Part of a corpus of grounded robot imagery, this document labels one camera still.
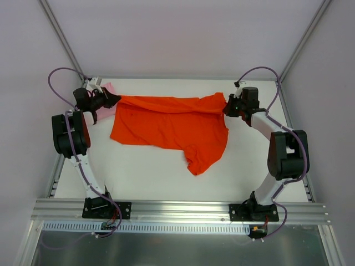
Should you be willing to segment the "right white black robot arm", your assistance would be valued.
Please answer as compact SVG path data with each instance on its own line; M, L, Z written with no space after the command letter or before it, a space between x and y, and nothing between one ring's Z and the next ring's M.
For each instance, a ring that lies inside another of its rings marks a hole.
M260 107L258 88L244 87L230 94L223 113L240 117L249 127L269 140L267 155L268 174L261 186L252 192L254 200L246 206L250 219L258 220L266 207L289 184L300 182L310 168L307 133L283 126L267 109Z

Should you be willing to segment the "orange t shirt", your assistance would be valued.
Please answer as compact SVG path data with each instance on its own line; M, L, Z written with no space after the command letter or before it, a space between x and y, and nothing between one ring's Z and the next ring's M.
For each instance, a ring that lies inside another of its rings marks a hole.
M203 98L125 95L116 106L110 137L123 145L180 150L197 176L224 154L225 106L222 92Z

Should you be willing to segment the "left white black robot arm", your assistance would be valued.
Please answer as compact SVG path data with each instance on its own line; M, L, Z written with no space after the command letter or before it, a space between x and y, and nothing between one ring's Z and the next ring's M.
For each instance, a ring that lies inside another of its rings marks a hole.
M96 176L90 164L89 148L91 139L84 114L88 113L97 123L97 111L113 108L120 95L109 92L105 87L89 91L78 88L73 92L75 110L52 116L52 133L55 150L67 158L81 177L87 198L102 198L95 204L95 211L103 218L114 212L114 203L109 201L106 186Z

